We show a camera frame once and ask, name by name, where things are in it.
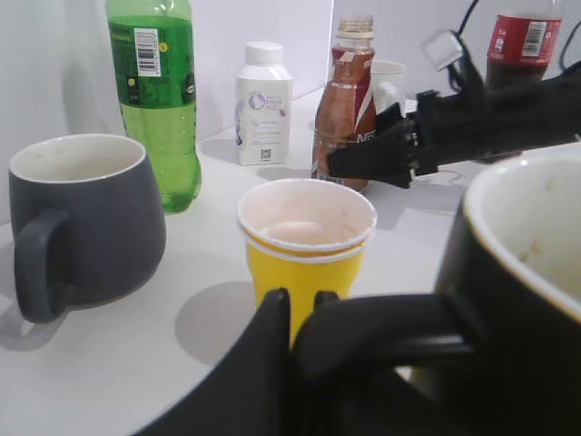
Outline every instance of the stacked cups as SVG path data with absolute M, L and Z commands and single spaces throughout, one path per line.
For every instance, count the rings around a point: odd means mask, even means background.
M 290 179 L 242 197 L 238 223 L 246 240 L 256 304 L 273 289 L 290 293 L 291 339 L 313 310 L 319 291 L 347 298 L 377 213 L 361 194 L 335 183 Z

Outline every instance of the table surface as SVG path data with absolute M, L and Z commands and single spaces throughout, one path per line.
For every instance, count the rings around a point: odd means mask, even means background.
M 167 216 L 155 276 L 117 302 L 49 325 L 24 321 L 10 226 L 0 228 L 0 434 L 131 434 L 206 376 L 254 311 L 236 204 L 260 183 L 309 177 L 319 100 L 320 91 L 294 102 L 284 165 L 239 166 L 232 130 L 200 143 L 200 196 L 186 213 Z M 366 195 L 379 213 L 378 234 L 352 295 L 430 292 L 460 196 L 483 168 L 447 165 L 410 190 L 372 183 Z

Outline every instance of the brown bottle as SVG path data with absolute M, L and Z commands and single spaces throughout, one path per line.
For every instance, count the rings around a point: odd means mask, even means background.
M 376 112 L 371 91 L 371 61 L 375 51 L 373 17 L 352 16 L 340 21 L 338 43 L 331 50 L 333 73 L 315 120 L 312 177 L 362 191 L 367 180 L 330 177 L 328 156 L 375 135 Z
M 551 62 L 562 0 L 502 0 L 490 41 L 487 87 L 538 83 Z

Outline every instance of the white bottle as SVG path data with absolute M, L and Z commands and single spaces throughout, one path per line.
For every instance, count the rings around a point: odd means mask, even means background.
M 282 45 L 247 43 L 236 76 L 236 144 L 241 165 L 282 164 L 289 154 L 292 78 Z

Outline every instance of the robotic hand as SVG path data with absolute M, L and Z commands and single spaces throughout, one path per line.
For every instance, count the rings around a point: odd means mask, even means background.
M 488 91 L 457 34 L 446 32 L 427 52 L 438 69 L 449 69 L 458 94 L 418 94 L 407 118 L 394 104 L 378 115 L 375 138 L 330 155 L 333 176 L 409 188 L 413 175 L 442 164 L 581 140 L 581 62 L 540 84 Z

